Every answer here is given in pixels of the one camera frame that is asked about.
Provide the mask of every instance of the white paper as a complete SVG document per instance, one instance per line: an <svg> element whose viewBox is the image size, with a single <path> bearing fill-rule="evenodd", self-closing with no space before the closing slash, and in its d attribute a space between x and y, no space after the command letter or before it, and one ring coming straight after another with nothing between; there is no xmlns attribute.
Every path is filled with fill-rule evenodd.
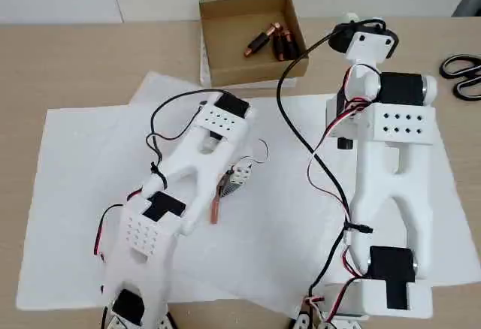
<svg viewBox="0 0 481 329"><path fill-rule="evenodd" d="M101 264L92 256L92 243L83 249L92 261L78 259L82 245L74 243L74 240L78 240L81 235L68 235L72 227L81 229L78 225L79 220L75 218L76 213L78 210L92 210L88 215L91 222L85 223L85 227L92 228L93 231L85 234L85 238L92 242L101 209L111 202L122 200L126 193L138 187L148 175L149 163L154 156L145 146L144 137L149 131L148 119L152 106L162 101L163 95L167 93L172 95L178 89L190 90L191 86L192 84L179 80L150 74L141 90L132 99L130 108L118 113L121 116L118 121L110 118L110 122L116 123L116 128L99 128L98 122L108 122L108 119L103 120L100 117L92 121L85 118L79 120L78 127L90 133L92 142L98 140L98 137L103 137L105 140L108 139L108 143L102 141L95 149L93 147L91 149L97 153L98 158L92 159L95 162L95 170L86 173L79 169L76 175L71 175L70 178L71 172L64 169L63 175L66 180L63 180L65 184L62 186L64 191L72 195L67 206L61 200L55 202L47 198L49 194L55 192L55 185L42 182L45 180L58 182L59 176L54 172L47 176L45 172L53 171L54 168L51 164L42 165L39 161L17 298L17 304L23 304L20 307L42 309L38 306L40 302L43 306L47 305L45 294L53 290L52 286L56 290L56 296L53 296L52 304L49 306L51 309L64 307L61 304L64 305L65 301L69 302L68 307L84 307L98 303L97 290L101 282L101 268L98 266ZM326 98L326 95L319 95L283 99L289 115L311 143L319 138L324 127L323 105ZM201 99L201 95L183 98L166 107L165 112L159 114L156 121L157 130L166 134L177 133ZM185 274L197 282L208 282L238 297L296 316L298 305L308 285L322 266L325 255L337 236L342 222L342 210L331 199L308 186L305 169L309 155L283 122L275 100L258 98L250 102L258 110L254 134L269 142L271 157L265 165L253 168L253 174L245 187L222 199L218 225L209 225L205 220L191 236L182 238L174 266L177 273ZM100 116L104 115L105 110L114 109L88 110L94 110ZM63 143L54 140L52 146L48 147L44 144L47 134L48 125L42 140L41 156L51 150L61 151L59 150L61 145L62 149L65 147L63 151L69 152L78 161L75 167L77 164L82 167L86 157L80 142L77 142L77 145L80 145L79 149L76 149L74 143L65 146L66 141L70 142L73 139L63 132ZM350 196L355 179L355 154L354 151L341 152L334 148L335 143L330 140L326 143L322 155ZM170 149L172 145L166 148L166 152ZM481 269L440 138L433 150L435 157L433 160L438 166L433 165L431 183L436 211L433 263L435 270L431 273L430 280L433 285L475 282L481 278ZM319 170L313 170L313 179L320 185L330 186L325 175ZM40 199L49 205L39 204ZM53 224L59 220L57 217L59 211L56 211L57 215L51 215L51 211L54 211L48 210L51 207L61 207L65 211L65 215L62 216L63 223L57 226L64 232L63 248L77 247L77 250L69 249L62 252L58 246L48 246L50 242L42 243L45 232L51 230L55 226ZM381 225L375 227L377 239L389 240L389 243L402 243L405 240L405 230L402 228L398 213L387 210L381 219ZM386 221L390 221L388 230L385 229ZM398 229L398 234L393 235L395 229ZM97 267L98 275L91 277L91 282L71 280L73 266L74 264L79 266L79 260L82 262L80 266L83 270ZM57 266L59 269L52 275L48 270L40 270L39 268L43 269L42 266L46 265L46 261L50 261L52 267ZM64 277L73 282L75 289L56 288L59 286L59 280ZM339 282L346 278L340 261L334 260L325 278L326 282Z"/></svg>
<svg viewBox="0 0 481 329"><path fill-rule="evenodd" d="M19 309L101 306L104 265L93 255L93 243L100 215L110 202L89 195L87 178L128 110L117 106L48 111L24 243ZM115 227L117 219L113 211L105 231ZM172 287L171 302L235 298L182 273L174 275Z"/></svg>

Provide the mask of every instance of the brown cardboard box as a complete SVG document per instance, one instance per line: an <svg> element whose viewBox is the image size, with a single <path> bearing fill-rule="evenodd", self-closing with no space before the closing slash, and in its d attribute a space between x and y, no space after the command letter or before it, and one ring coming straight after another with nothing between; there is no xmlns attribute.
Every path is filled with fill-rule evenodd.
<svg viewBox="0 0 481 329"><path fill-rule="evenodd" d="M279 62L271 43L256 54L244 57L249 42L271 23L279 22L295 37L299 51L306 44L299 28L292 0L201 1L201 24L210 67L212 86L276 80L290 61ZM289 77L304 76L309 59L302 59Z"/></svg>

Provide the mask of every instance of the scissors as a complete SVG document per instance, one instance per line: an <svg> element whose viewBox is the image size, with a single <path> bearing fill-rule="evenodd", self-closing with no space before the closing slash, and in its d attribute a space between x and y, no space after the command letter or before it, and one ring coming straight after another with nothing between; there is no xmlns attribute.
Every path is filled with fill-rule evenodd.
<svg viewBox="0 0 481 329"><path fill-rule="evenodd" d="M457 71L449 71L448 66L453 62L469 62L470 65ZM439 67L439 73L445 79L457 79L464 77L466 80L460 81L452 88L452 93L456 98L465 101L481 100L481 93L469 95L464 92L464 89L469 86L474 86L481 83L481 57L475 55L453 55L448 57Z"/></svg>

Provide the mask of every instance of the cable tie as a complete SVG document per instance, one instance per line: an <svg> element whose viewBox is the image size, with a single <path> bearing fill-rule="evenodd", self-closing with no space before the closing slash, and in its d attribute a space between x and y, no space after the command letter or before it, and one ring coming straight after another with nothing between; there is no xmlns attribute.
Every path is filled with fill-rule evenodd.
<svg viewBox="0 0 481 329"><path fill-rule="evenodd" d="M150 163L150 172L155 175L159 175L159 177L162 179L162 182L164 183L164 190L167 188L167 179L165 178L165 175L160 172L159 167L154 164L152 161Z"/></svg>
<svg viewBox="0 0 481 329"><path fill-rule="evenodd" d="M349 229L357 230L360 233L364 233L364 234L371 234L374 231L373 228L371 228L370 226L367 226L367 225L353 224L351 222L345 222L344 223L344 230L349 230Z"/></svg>

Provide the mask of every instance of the table surface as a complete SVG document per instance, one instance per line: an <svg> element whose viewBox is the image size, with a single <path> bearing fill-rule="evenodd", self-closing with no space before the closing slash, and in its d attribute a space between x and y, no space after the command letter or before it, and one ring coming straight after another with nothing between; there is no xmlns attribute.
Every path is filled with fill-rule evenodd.
<svg viewBox="0 0 481 329"><path fill-rule="evenodd" d="M443 58L481 53L481 19L386 20L400 44L384 71L437 76ZM330 19L301 20L307 44L334 27ZM198 82L197 22L78 26L0 26L0 327L70 329L99 327L100 309L20 312L15 308L23 238L38 149L47 109L126 104L149 70ZM311 55L307 75L291 93L334 92L347 62L327 45ZM475 243L481 248L481 104L451 95L453 82L439 79L437 120ZM273 95L249 90L245 95ZM372 318L365 328L479 327L481 284L434 289L434 317L427 321ZM171 306L180 329L284 328L287 318L245 300Z"/></svg>

